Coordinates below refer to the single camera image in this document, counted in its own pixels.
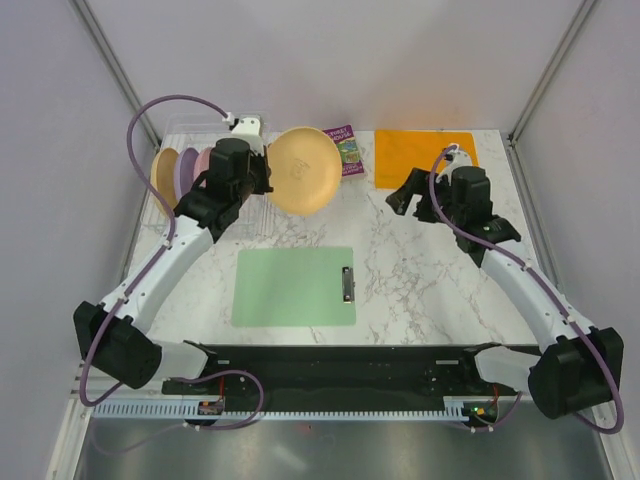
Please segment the yellow plate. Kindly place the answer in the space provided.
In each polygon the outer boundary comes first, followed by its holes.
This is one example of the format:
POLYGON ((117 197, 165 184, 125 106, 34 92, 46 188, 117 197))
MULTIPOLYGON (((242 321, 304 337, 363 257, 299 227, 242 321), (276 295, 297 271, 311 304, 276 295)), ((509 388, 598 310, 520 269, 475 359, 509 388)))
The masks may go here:
POLYGON ((285 213, 309 216, 326 207, 342 178, 342 161, 333 140, 312 127, 296 127, 268 147, 273 191, 269 201, 285 213))

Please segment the pink plate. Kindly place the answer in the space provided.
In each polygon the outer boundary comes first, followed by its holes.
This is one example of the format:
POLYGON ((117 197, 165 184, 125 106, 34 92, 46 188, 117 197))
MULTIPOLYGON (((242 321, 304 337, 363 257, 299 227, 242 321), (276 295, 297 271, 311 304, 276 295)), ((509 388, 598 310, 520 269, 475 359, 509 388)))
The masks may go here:
POLYGON ((198 184, 197 180, 200 175, 209 169, 211 150, 211 147, 203 149, 196 158, 193 171, 193 180, 195 185, 198 184))

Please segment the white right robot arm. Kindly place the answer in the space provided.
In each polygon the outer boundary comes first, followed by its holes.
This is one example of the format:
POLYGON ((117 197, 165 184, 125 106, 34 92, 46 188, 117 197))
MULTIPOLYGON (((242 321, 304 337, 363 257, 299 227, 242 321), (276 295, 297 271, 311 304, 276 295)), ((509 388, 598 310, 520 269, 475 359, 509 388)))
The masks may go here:
POLYGON ((606 431, 620 431, 621 336, 613 328, 597 328, 526 260, 518 231, 493 211, 484 169, 463 166, 443 176, 415 168, 386 202, 403 215, 415 196, 420 199, 414 217, 451 228, 459 249, 503 290, 539 347, 538 354, 497 344, 474 347, 458 368, 460 386, 473 394, 492 383, 507 386, 530 395, 550 419, 612 402, 616 422, 606 431))

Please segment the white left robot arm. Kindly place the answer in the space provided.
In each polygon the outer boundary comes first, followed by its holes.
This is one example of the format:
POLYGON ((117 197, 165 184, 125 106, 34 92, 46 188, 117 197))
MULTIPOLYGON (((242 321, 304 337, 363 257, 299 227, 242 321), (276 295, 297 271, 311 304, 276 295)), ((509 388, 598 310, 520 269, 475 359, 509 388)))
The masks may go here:
POLYGON ((161 376, 184 377, 198 393, 216 388, 220 371, 201 349, 162 345, 147 333, 166 297, 238 219, 247 199, 272 192, 270 174, 265 147, 232 137, 216 142, 209 168, 178 201, 156 251, 98 304, 76 308, 73 322, 86 364, 132 389, 161 376))

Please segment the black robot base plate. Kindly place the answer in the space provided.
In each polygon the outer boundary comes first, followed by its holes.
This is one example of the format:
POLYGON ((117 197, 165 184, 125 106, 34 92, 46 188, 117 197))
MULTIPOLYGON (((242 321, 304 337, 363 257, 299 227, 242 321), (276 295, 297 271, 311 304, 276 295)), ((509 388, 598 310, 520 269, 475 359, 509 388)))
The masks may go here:
POLYGON ((206 346, 201 383, 165 395, 223 395, 232 410, 435 410, 447 397, 511 397, 481 380, 472 346, 206 346))

